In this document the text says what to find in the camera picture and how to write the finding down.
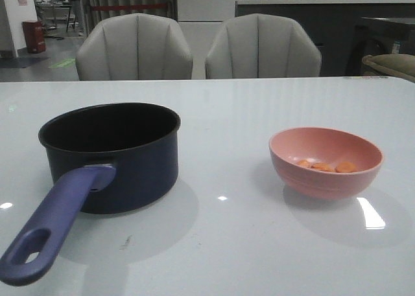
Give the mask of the orange ham slice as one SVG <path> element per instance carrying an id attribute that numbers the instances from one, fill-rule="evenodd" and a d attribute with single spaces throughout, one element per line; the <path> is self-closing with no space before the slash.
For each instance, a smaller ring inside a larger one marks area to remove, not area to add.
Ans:
<path id="1" fill-rule="evenodd" d="M 322 172 L 335 172 L 335 169 L 330 164 L 323 162 L 314 163 L 311 165 L 311 168 Z"/>
<path id="2" fill-rule="evenodd" d="M 303 159 L 297 162 L 297 165 L 304 168 L 310 168 L 312 167 L 312 163 L 310 163 L 308 160 Z"/>
<path id="3" fill-rule="evenodd" d="M 350 161 L 343 161 L 335 167 L 337 173 L 352 173 L 357 169 L 356 165 Z"/>

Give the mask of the pink plastic bowl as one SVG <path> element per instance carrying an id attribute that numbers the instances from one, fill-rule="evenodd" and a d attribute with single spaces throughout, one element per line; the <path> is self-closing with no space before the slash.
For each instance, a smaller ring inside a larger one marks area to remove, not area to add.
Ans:
<path id="1" fill-rule="evenodd" d="M 384 161 L 382 151 L 372 142 L 341 130 L 298 127 L 283 130 L 269 140 L 274 169 L 281 180 L 295 191 L 318 199 L 344 199 L 369 187 Z M 297 165 L 306 159 L 323 162 L 334 169 L 350 161 L 352 173 L 322 172 Z"/>

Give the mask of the right beige chair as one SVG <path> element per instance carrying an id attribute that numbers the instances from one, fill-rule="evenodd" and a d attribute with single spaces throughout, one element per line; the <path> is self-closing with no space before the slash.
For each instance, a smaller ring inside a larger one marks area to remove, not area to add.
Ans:
<path id="1" fill-rule="evenodd" d="M 207 79 L 319 77 L 322 55 L 295 20 L 249 14 L 220 24 L 205 59 Z"/>

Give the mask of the beige chair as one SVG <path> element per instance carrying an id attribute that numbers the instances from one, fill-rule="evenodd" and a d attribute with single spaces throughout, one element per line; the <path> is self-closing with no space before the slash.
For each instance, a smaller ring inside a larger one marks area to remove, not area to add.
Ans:
<path id="1" fill-rule="evenodd" d="M 295 20 L 249 14 L 220 24 L 205 59 L 207 79 L 319 77 L 322 55 Z"/>
<path id="2" fill-rule="evenodd" d="M 76 55 L 81 81 L 188 80 L 193 56 L 179 24 L 144 13 L 99 22 Z"/>

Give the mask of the left beige chair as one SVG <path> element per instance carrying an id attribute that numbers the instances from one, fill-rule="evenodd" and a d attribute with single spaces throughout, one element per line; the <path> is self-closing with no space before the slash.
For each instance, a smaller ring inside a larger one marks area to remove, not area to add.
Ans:
<path id="1" fill-rule="evenodd" d="M 188 80 L 193 56 L 179 24 L 144 13 L 99 22 L 76 55 L 81 81 Z"/>

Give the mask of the white cabinet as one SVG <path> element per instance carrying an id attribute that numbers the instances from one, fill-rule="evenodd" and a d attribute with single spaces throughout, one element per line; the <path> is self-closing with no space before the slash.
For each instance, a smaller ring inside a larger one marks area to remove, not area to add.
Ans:
<path id="1" fill-rule="evenodd" d="M 176 0 L 177 20 L 193 55 L 193 79 L 205 78 L 205 59 L 220 24 L 235 16 L 235 0 Z"/>

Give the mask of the dark grey counter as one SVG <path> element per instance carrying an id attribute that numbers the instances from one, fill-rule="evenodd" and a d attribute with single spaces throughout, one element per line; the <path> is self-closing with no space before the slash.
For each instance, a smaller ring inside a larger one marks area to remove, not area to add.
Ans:
<path id="1" fill-rule="evenodd" d="M 321 76 L 347 76 L 354 27 L 362 17 L 413 17 L 414 0 L 237 0 L 236 14 L 295 19 L 322 53 Z"/>

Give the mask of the red barrier belt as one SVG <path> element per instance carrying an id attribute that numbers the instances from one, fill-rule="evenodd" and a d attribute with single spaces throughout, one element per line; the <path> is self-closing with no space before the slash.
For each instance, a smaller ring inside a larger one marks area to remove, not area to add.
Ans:
<path id="1" fill-rule="evenodd" d="M 91 11 L 122 11 L 122 10 L 168 10 L 170 3 L 156 3 L 150 5 L 117 5 L 117 6 L 89 6 Z"/>

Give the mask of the red trash bin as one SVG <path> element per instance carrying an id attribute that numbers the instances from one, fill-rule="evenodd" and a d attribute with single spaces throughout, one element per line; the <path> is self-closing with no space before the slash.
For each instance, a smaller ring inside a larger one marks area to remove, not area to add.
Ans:
<path id="1" fill-rule="evenodd" d="M 45 52 L 46 44 L 43 37 L 43 27 L 41 21 L 24 21 L 22 22 L 22 28 L 27 46 L 27 52 L 32 54 Z"/>

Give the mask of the background desk with items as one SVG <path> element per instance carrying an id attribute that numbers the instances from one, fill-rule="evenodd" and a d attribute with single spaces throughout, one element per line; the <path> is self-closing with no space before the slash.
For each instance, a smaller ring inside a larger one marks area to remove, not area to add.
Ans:
<path id="1" fill-rule="evenodd" d="M 56 15 L 55 9 L 58 6 L 57 3 L 51 2 L 49 0 L 39 0 L 43 1 L 44 3 L 50 4 L 53 8 L 53 14 Z M 82 8 L 81 8 L 81 1 L 80 0 L 69 0 L 69 4 L 71 5 L 71 10 L 75 15 L 75 19 L 78 21 L 78 35 L 84 35 L 84 20 L 82 15 Z"/>

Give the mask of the tan cushion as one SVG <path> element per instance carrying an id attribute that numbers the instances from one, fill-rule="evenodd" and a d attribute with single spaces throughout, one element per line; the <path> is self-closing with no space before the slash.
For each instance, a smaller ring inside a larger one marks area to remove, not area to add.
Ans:
<path id="1" fill-rule="evenodd" d="M 364 76 L 391 76 L 414 82 L 414 55 L 380 54 L 362 58 Z"/>

